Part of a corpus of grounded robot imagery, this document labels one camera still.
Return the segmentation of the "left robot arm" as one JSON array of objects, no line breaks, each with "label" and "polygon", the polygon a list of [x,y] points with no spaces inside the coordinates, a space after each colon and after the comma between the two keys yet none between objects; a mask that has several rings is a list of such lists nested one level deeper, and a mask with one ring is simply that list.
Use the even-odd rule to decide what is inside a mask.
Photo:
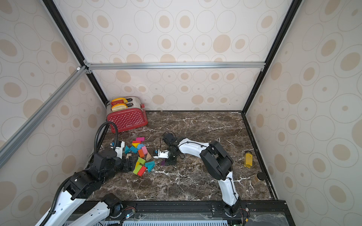
[{"label": "left robot arm", "polygon": [[[62,226],[73,212],[95,191],[118,173],[132,172],[136,156],[120,158],[118,153],[105,149],[94,153],[88,167],[65,179],[58,187],[50,209],[38,221],[39,226]],[[128,216],[131,207],[124,207],[114,194],[105,195],[93,208],[75,220],[73,226],[92,226],[106,218]]]}]

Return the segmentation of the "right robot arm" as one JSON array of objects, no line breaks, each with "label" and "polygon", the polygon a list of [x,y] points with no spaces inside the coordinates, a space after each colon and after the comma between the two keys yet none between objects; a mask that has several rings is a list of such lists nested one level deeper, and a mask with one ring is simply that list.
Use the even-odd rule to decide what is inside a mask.
[{"label": "right robot arm", "polygon": [[202,160],[207,172],[219,184],[226,215],[236,216],[241,199],[233,181],[233,159],[222,145],[216,140],[201,143],[185,137],[176,137],[172,132],[166,132],[162,135],[161,140],[168,146],[168,149],[158,150],[157,157],[164,158],[168,165],[176,165],[181,154],[190,154]]}]

